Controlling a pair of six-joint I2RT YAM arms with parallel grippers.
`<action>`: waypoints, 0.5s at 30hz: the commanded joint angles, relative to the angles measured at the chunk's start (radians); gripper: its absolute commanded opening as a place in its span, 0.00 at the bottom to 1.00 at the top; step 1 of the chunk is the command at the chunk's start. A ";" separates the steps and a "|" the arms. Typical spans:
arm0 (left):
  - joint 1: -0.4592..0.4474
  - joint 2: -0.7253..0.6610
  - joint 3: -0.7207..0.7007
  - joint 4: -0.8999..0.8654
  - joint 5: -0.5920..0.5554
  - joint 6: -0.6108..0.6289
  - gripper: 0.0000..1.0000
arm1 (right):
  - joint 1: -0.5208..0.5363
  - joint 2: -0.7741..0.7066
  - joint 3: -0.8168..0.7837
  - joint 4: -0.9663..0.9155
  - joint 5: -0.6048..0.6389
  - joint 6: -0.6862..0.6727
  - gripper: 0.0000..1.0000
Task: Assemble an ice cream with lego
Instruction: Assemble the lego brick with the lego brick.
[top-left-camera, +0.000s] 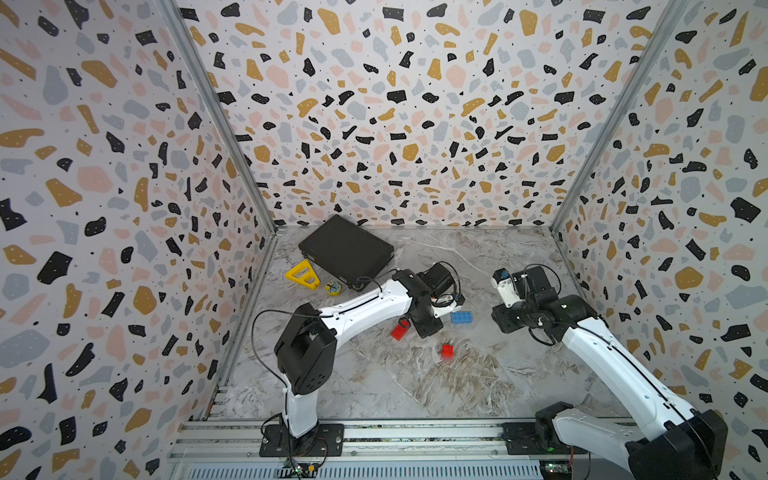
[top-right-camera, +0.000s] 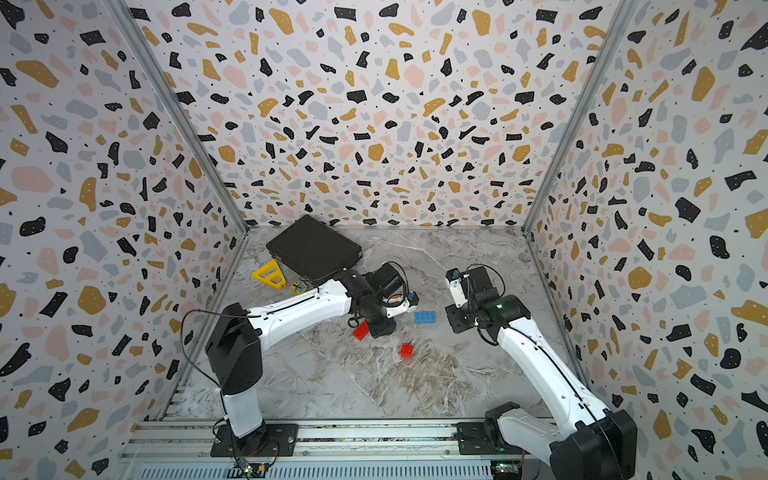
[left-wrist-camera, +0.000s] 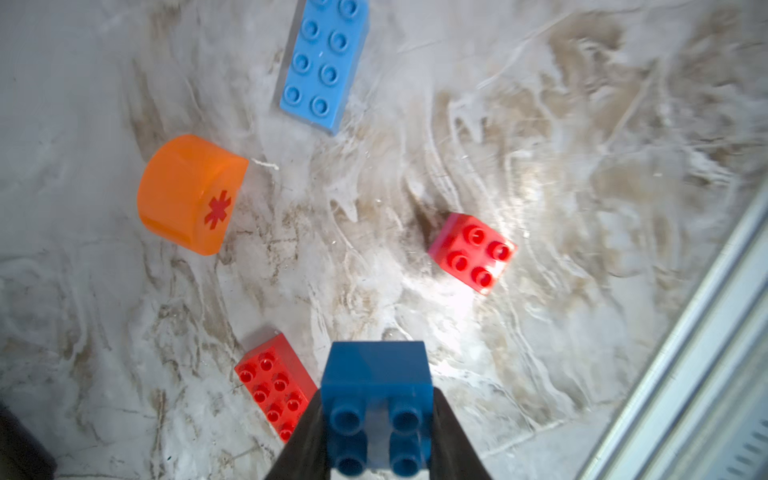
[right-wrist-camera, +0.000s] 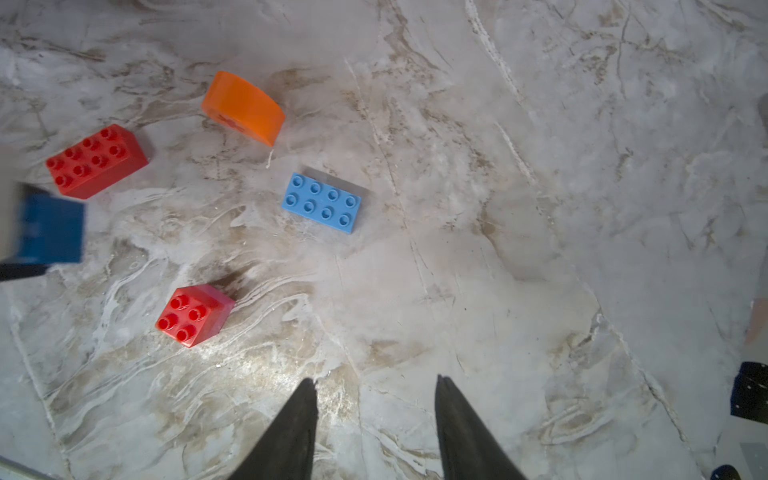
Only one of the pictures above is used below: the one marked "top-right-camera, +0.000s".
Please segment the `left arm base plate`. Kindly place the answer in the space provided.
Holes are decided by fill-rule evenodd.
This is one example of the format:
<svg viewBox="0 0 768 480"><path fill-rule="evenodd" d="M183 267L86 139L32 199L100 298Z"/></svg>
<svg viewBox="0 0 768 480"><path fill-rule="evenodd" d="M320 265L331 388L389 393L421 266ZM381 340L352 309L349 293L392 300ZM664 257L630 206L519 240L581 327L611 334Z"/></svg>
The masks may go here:
<svg viewBox="0 0 768 480"><path fill-rule="evenodd" d="M231 432L230 422L217 426L211 457L291 457L298 438L299 425L296 423L264 422L243 438Z"/></svg>

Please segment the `red long lego brick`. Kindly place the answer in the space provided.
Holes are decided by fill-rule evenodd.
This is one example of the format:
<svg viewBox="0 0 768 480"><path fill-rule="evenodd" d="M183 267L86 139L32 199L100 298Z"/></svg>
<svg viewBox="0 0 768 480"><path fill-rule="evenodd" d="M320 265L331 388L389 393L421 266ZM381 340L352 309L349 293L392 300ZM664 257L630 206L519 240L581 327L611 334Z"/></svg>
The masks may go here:
<svg viewBox="0 0 768 480"><path fill-rule="evenodd" d="M370 334L368 323L363 321L354 331L353 336L358 340L364 340Z"/></svg>

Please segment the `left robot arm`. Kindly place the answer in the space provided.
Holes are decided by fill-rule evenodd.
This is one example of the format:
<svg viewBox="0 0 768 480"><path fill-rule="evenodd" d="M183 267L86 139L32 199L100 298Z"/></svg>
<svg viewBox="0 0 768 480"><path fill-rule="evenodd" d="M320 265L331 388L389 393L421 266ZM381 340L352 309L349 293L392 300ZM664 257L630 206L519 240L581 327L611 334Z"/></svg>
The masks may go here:
<svg viewBox="0 0 768 480"><path fill-rule="evenodd" d="M388 336L395 318L416 309L400 265L386 262L360 273L342 269L321 285L292 299L246 309L235 303L220 315L205 346L219 385L227 426L237 440L257 441L265 432L257 384L263 354L283 339L341 316L363 320L374 338Z"/></svg>

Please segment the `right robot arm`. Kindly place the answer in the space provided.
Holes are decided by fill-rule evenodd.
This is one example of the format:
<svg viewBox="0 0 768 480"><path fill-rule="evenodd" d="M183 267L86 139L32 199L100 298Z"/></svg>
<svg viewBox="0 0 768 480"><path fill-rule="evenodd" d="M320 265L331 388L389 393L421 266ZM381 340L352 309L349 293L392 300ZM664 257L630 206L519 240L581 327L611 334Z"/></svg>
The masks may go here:
<svg viewBox="0 0 768 480"><path fill-rule="evenodd" d="M558 479L630 479L635 474L638 429L624 410L612 411L569 369L515 295L495 288L491 267L451 269L445 309L455 333L476 330L517 363L545 403L546 421L514 402L486 412L465 452L525 452Z"/></svg>

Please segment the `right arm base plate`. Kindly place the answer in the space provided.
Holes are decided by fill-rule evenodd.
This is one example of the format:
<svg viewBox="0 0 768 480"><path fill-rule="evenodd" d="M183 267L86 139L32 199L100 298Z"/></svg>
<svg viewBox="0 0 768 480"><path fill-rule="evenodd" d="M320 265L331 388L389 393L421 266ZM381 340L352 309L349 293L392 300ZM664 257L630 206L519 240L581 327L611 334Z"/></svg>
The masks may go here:
<svg viewBox="0 0 768 480"><path fill-rule="evenodd" d="M453 438L461 455L513 455L523 450L502 439L501 434L487 422L459 422Z"/></svg>

